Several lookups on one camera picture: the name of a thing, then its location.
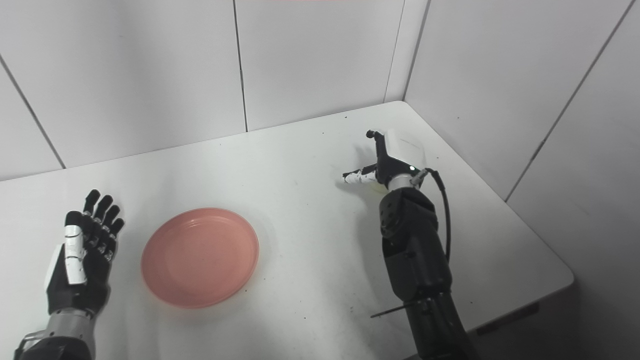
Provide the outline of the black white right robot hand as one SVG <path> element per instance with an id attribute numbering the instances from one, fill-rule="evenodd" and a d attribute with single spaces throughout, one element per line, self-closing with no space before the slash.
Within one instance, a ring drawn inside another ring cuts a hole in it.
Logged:
<path id="1" fill-rule="evenodd" d="M 343 173 L 343 183 L 377 183 L 388 192 L 422 187 L 426 156 L 420 141 L 395 129 L 370 129 L 365 136 L 375 142 L 375 163 Z"/>

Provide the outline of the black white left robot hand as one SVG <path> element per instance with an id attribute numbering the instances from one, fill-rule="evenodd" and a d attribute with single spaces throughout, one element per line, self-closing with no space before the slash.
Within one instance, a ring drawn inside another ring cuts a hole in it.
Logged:
<path id="1" fill-rule="evenodd" d="M 110 296 L 109 277 L 125 221 L 110 194 L 92 189 L 82 210 L 66 214 L 64 240 L 46 283 L 47 312 L 76 309 L 97 316 Z"/>

